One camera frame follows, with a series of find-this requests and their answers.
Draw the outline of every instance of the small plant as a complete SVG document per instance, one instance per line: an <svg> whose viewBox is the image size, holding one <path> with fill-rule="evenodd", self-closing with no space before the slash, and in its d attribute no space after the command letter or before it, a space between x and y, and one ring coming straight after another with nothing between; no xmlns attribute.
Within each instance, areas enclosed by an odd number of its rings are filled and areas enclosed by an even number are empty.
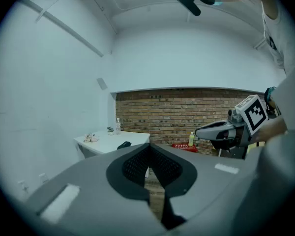
<svg viewBox="0 0 295 236"><path fill-rule="evenodd" d="M109 133L113 133L114 129L113 129L112 127L108 127L108 128L107 128L107 131L108 131Z"/></svg>

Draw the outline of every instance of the white ceiling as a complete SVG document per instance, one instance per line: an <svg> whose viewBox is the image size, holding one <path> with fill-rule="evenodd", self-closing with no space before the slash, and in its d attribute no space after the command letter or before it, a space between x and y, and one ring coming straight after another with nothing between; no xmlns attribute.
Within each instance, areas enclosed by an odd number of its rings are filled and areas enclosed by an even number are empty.
<svg viewBox="0 0 295 236"><path fill-rule="evenodd" d="M240 0L221 6L197 2L202 11L199 17L175 0L96 0L117 31L129 27L164 22L189 22L232 30L244 39L257 44L263 37L262 7L259 0Z"/></svg>

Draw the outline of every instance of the plastic bottle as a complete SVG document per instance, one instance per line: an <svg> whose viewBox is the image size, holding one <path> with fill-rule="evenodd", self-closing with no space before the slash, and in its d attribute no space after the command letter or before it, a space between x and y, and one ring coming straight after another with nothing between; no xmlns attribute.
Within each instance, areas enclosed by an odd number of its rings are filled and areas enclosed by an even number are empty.
<svg viewBox="0 0 295 236"><path fill-rule="evenodd" d="M121 124L120 124L120 119L117 118L117 121L116 121L116 135L120 135L121 134Z"/></svg>
<svg viewBox="0 0 295 236"><path fill-rule="evenodd" d="M193 146L193 139L195 138L193 132L191 132L191 134L189 135L189 143L188 146L192 147Z"/></svg>

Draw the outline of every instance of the red object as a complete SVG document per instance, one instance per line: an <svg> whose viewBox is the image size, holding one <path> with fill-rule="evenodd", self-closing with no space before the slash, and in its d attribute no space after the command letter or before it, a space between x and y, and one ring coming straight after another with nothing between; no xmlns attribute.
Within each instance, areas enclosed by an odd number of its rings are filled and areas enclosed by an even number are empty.
<svg viewBox="0 0 295 236"><path fill-rule="evenodd" d="M194 153L198 152L196 146L194 145L189 147L188 144L172 144L172 147L179 148L189 152L194 152Z"/></svg>

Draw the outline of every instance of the wall outlet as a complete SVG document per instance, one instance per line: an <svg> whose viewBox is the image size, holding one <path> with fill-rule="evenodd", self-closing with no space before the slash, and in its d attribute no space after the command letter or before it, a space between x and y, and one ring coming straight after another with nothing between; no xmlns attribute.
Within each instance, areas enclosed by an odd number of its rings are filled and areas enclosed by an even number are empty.
<svg viewBox="0 0 295 236"><path fill-rule="evenodd" d="M18 185L20 185L23 191L28 192L29 186L24 180L18 181Z"/></svg>
<svg viewBox="0 0 295 236"><path fill-rule="evenodd" d="M39 178L40 178L40 181L41 181L42 184L49 181L49 179L48 179L48 177L47 177L47 175L45 173L40 174Z"/></svg>

